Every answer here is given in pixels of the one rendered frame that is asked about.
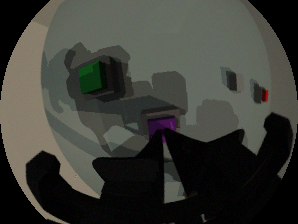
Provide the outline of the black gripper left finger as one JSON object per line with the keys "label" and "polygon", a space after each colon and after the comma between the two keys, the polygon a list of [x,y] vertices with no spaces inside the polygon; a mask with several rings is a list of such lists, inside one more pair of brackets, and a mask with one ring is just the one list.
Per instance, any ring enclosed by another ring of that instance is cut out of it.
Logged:
{"label": "black gripper left finger", "polygon": [[165,198],[164,145],[162,131],[157,129],[149,143],[134,157],[97,157],[94,171],[101,179],[113,181],[153,181],[161,204]]}

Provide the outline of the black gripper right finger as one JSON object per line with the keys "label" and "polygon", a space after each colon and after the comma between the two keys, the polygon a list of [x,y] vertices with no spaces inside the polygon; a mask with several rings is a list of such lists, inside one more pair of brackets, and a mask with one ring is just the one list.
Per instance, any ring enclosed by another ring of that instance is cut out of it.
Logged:
{"label": "black gripper right finger", "polygon": [[201,184],[210,160],[227,149],[239,143],[242,144],[245,131],[237,129],[237,131],[230,132],[230,135],[227,133],[226,136],[218,137],[208,143],[194,140],[192,137],[185,136],[184,133],[180,135],[170,128],[165,128],[164,137],[174,161],[174,167],[184,185],[186,197],[193,197],[198,194],[198,185]]}

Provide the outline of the red button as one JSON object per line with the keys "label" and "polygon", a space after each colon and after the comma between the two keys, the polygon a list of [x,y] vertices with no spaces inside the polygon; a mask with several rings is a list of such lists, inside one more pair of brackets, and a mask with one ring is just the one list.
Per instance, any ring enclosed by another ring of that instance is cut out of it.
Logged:
{"label": "red button", "polygon": [[[255,85],[254,85],[254,87],[255,87]],[[263,87],[263,88],[262,87],[255,87],[254,103],[257,103],[257,104],[265,103],[265,101],[267,101],[267,99],[269,99],[269,96],[267,96],[267,92],[269,92],[269,89],[267,89],[267,91],[266,91],[266,87]]]}

